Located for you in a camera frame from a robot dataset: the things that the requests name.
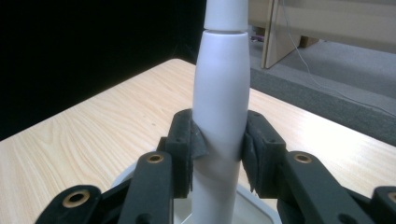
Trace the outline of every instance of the white tube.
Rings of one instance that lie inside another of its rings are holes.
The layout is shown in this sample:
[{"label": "white tube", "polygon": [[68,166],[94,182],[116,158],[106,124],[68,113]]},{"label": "white tube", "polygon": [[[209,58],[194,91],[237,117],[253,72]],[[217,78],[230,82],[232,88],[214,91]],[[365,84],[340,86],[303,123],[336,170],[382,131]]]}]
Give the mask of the white tube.
[{"label": "white tube", "polygon": [[248,0],[207,0],[204,27],[216,31],[246,31]]},{"label": "white tube", "polygon": [[194,224],[228,224],[248,116],[248,34],[205,31],[195,71],[192,118],[209,155],[193,162]]}]

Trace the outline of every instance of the gray carpet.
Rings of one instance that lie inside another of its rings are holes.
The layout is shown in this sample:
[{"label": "gray carpet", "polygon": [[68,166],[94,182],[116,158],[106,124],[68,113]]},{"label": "gray carpet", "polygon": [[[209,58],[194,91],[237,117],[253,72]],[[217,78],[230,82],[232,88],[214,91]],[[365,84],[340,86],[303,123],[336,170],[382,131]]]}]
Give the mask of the gray carpet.
[{"label": "gray carpet", "polygon": [[250,44],[251,87],[396,146],[396,55],[319,41],[261,69]]}]

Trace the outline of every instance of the light wood tabletop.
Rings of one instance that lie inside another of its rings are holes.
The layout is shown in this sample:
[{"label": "light wood tabletop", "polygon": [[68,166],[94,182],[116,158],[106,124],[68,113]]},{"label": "light wood tabletop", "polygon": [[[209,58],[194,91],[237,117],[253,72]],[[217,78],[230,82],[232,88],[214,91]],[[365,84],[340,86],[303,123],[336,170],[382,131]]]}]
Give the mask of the light wood tabletop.
[{"label": "light wood tabletop", "polygon": [[[0,142],[0,223],[33,223],[61,191],[110,188],[192,106],[195,67],[171,60]],[[396,147],[251,90],[288,150],[317,156],[345,187],[371,196],[396,186]],[[247,186],[241,172],[240,183]]]}]

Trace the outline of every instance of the brass insert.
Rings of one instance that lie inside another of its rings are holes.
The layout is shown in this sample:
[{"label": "brass insert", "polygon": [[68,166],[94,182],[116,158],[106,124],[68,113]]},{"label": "brass insert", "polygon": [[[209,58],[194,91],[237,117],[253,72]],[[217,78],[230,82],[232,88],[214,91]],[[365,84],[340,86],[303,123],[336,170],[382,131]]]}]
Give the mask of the brass insert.
[{"label": "brass insert", "polygon": [[158,163],[158,162],[163,161],[163,156],[155,154],[155,155],[148,157],[147,161],[150,163]]},{"label": "brass insert", "polygon": [[300,154],[296,154],[294,156],[294,159],[297,160],[298,162],[301,162],[301,163],[310,163],[310,162],[312,162],[312,159],[309,156],[307,156],[305,154],[301,154],[301,153]]},{"label": "brass insert", "polygon": [[388,194],[388,197],[390,198],[391,201],[393,201],[394,203],[396,203],[396,192],[390,192]]},{"label": "brass insert", "polygon": [[89,198],[90,192],[86,189],[76,190],[64,198],[62,205],[66,208],[78,207],[87,202]]}]

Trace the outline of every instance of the screw hole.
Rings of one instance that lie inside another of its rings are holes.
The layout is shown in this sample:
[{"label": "screw hole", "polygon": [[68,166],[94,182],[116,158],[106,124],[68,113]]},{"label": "screw hole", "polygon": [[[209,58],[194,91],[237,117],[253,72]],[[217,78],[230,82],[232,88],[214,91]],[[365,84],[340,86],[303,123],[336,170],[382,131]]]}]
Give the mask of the screw hole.
[{"label": "screw hole", "polygon": [[394,203],[396,203],[396,192],[390,192],[388,194],[388,197],[390,198],[391,201],[393,201]]},{"label": "screw hole", "polygon": [[152,156],[148,157],[148,162],[150,162],[150,163],[158,163],[161,161],[163,161],[162,155],[156,154],[156,155],[152,155]]},{"label": "screw hole", "polygon": [[312,159],[304,154],[296,154],[294,159],[301,163],[310,163]]},{"label": "screw hole", "polygon": [[77,190],[77,191],[67,195],[64,198],[62,205],[66,208],[78,207],[78,206],[84,204],[85,202],[87,202],[89,198],[90,198],[89,191],[87,191],[86,189]]},{"label": "screw hole", "polygon": [[358,224],[358,222],[355,220],[355,218],[346,215],[346,214],[340,214],[338,216],[338,220],[340,220],[341,223],[343,224]]},{"label": "screw hole", "polygon": [[136,218],[136,224],[150,224],[151,223],[151,215],[150,214],[140,214]]}]

